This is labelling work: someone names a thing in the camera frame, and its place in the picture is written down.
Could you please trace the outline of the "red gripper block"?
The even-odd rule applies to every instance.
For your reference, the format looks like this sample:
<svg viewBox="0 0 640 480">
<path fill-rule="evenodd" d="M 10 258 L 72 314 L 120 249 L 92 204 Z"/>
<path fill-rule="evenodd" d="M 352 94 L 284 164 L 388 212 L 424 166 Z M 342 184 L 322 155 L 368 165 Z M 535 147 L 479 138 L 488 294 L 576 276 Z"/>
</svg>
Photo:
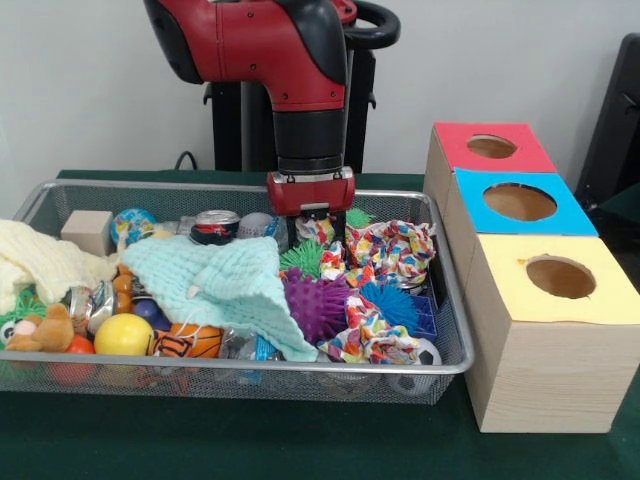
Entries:
<svg viewBox="0 0 640 480">
<path fill-rule="evenodd" d="M 350 167 L 316 175 L 287 175 L 269 172 L 266 176 L 269 201 L 279 216 L 298 217 L 303 211 L 334 213 L 335 240 L 346 245 L 346 213 L 355 197 L 355 176 Z"/>
</svg>

